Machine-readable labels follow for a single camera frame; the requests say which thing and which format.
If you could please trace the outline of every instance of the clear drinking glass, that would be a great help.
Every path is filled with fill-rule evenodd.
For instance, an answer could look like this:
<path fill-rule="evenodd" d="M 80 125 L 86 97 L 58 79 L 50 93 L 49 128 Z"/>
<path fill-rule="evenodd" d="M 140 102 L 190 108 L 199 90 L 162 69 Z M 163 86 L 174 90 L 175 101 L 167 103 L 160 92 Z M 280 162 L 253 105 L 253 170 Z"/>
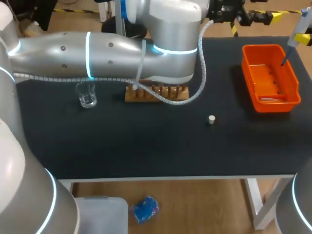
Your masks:
<path fill-rule="evenodd" d="M 80 82 L 76 85 L 76 93 L 84 108 L 91 108 L 97 104 L 95 84 L 93 82 Z"/>

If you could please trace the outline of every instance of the black table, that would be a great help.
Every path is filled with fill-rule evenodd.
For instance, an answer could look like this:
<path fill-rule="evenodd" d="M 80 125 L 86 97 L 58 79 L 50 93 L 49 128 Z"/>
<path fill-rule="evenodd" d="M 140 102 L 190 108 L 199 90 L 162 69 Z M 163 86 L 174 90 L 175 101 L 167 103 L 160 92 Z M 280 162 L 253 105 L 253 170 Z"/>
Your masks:
<path fill-rule="evenodd" d="M 29 146 L 57 179 L 294 174 L 312 153 L 312 82 L 298 53 L 290 62 L 302 101 L 287 114 L 256 113 L 240 68 L 243 45 L 286 48 L 287 39 L 204 39 L 207 84 L 185 106 L 124 103 L 125 84 L 97 82 L 98 103 L 83 110 L 75 83 L 22 82 Z M 200 81 L 197 61 L 191 95 Z"/>

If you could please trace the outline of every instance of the blue led light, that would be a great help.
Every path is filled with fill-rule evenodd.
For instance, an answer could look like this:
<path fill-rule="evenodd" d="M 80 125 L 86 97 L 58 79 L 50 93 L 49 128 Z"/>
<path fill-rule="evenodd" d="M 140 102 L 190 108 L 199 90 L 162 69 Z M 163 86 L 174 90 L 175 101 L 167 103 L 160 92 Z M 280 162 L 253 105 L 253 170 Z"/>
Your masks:
<path fill-rule="evenodd" d="M 189 51 L 173 51 L 173 50 L 164 50 L 154 45 L 154 49 L 158 50 L 159 52 L 163 52 L 164 54 L 172 54 L 172 55 L 188 55 L 195 53 L 197 51 L 196 49 L 189 50 Z"/>
<path fill-rule="evenodd" d="M 293 202 L 294 202 L 294 206 L 296 207 L 298 213 L 299 213 L 299 216 L 301 217 L 302 221 L 306 224 L 306 226 L 312 231 L 312 226 L 310 225 L 310 223 L 306 220 L 306 218 L 303 216 L 301 210 L 299 209 L 299 206 L 298 206 L 298 203 L 297 203 L 297 200 L 296 200 L 296 196 L 294 194 L 294 182 L 296 180 L 296 176 L 297 174 L 294 176 L 293 178 L 293 182 L 292 182 L 292 198 L 293 198 Z"/>
<path fill-rule="evenodd" d="M 15 83 L 15 80 L 14 80 L 13 76 L 12 76 L 7 70 L 5 70 L 3 67 L 0 67 L 0 70 L 1 70 L 1 71 L 4 71 L 6 74 L 8 74 L 9 77 L 10 77 L 10 78 L 13 80 L 13 82 Z"/>
<path fill-rule="evenodd" d="M 89 53 L 90 53 L 90 49 L 89 49 L 90 34 L 91 34 L 91 32 L 87 32 L 87 37 L 86 37 L 86 69 L 87 69 L 88 77 L 90 78 L 90 80 L 93 80 L 93 77 L 91 76 L 91 72 L 90 72 L 90 58 L 89 58 Z"/>
<path fill-rule="evenodd" d="M 51 215 L 53 213 L 54 207 L 55 207 L 55 202 L 57 200 L 57 186 L 55 184 L 55 180 L 53 178 L 53 176 L 51 175 L 51 173 L 46 169 L 46 171 L 48 172 L 49 176 L 51 177 L 52 180 L 52 184 L 53 184 L 53 199 L 52 199 L 52 204 L 51 204 L 51 208 L 49 210 L 49 213 L 47 215 L 47 217 L 45 218 L 45 221 L 43 222 L 43 224 L 41 225 L 41 227 L 39 228 L 39 230 L 36 232 L 36 234 L 41 234 L 41 232 L 43 231 L 43 229 L 47 226 Z"/>
<path fill-rule="evenodd" d="M 9 51 L 8 55 L 9 56 L 14 55 L 19 49 L 20 49 L 20 41 L 19 44 L 13 50 Z"/>

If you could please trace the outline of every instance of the white table leg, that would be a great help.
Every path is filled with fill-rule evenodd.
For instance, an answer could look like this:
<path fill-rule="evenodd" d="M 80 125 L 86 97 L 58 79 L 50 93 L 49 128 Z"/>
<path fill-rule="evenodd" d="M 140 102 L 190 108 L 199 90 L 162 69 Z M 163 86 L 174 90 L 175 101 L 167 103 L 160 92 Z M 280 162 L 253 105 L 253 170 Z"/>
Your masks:
<path fill-rule="evenodd" d="M 274 219 L 277 199 L 291 178 L 281 178 L 268 200 L 263 204 L 256 179 L 245 179 L 255 230 L 264 230 Z"/>
<path fill-rule="evenodd" d="M 101 22 L 105 22 L 107 20 L 107 8 L 105 2 L 98 3 L 98 10 Z"/>
<path fill-rule="evenodd" d="M 61 183 L 71 194 L 73 193 L 74 183 L 71 182 L 61 182 Z"/>

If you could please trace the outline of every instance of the orange plastic tray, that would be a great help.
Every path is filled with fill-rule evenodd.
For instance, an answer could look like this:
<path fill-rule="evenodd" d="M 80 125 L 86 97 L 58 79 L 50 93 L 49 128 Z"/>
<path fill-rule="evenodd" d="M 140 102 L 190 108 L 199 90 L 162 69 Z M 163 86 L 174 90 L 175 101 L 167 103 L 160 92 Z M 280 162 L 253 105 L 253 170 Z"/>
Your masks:
<path fill-rule="evenodd" d="M 289 112 L 301 101 L 299 82 L 291 64 L 281 66 L 285 52 L 280 45 L 243 46 L 242 69 L 256 111 Z"/>

